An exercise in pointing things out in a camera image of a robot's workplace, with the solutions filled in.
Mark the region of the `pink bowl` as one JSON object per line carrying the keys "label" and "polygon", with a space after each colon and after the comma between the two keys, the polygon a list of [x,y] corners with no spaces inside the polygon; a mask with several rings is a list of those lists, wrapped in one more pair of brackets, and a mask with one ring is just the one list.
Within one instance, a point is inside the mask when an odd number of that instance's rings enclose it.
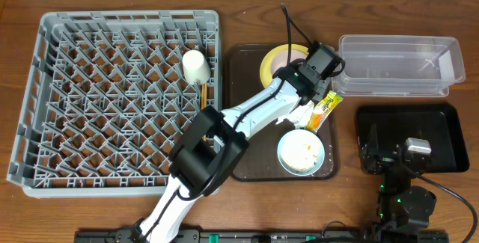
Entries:
{"label": "pink bowl", "polygon": [[[285,67],[287,65],[287,56],[288,51],[284,50],[279,52],[273,59],[270,67],[270,72],[273,75],[280,67]],[[290,54],[290,61],[296,59],[305,59],[307,55],[301,51],[293,49]]]}

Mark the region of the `wooden chopstick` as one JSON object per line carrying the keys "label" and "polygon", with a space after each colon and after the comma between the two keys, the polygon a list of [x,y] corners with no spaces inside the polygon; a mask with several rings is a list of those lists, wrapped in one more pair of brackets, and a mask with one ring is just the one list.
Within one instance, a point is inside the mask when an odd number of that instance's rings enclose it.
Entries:
{"label": "wooden chopstick", "polygon": [[207,83],[201,85],[201,110],[207,106]]}
{"label": "wooden chopstick", "polygon": [[207,90],[207,83],[204,83],[202,88],[202,109],[207,107]]}

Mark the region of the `white cup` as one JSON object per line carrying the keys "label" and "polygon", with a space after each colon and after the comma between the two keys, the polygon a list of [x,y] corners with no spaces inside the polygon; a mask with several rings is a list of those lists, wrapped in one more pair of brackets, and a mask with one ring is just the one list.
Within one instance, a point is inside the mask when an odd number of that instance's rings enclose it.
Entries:
{"label": "white cup", "polygon": [[210,66],[203,53],[189,50],[182,58],[183,74],[188,84],[205,84],[210,76]]}

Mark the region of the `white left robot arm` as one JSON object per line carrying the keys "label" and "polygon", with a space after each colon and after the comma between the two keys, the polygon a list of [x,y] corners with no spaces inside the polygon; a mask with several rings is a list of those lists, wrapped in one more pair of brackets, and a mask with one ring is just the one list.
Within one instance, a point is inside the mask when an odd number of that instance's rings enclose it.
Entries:
{"label": "white left robot arm", "polygon": [[171,242],[193,204],[230,176],[249,139],[279,117],[326,92],[330,74],[309,64],[280,68],[260,93],[233,108],[203,109],[169,153],[165,193],[138,224],[133,242]]}

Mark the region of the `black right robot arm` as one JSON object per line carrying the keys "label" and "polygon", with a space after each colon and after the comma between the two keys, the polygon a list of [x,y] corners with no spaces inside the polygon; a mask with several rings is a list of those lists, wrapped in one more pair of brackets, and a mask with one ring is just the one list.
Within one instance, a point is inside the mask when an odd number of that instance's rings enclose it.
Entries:
{"label": "black right robot arm", "polygon": [[376,125],[370,128],[360,153],[366,173],[381,176],[376,214],[364,237],[375,242],[419,242],[428,228],[436,205],[436,195],[411,181],[425,171],[432,149],[423,139],[407,138],[391,152],[379,149]]}

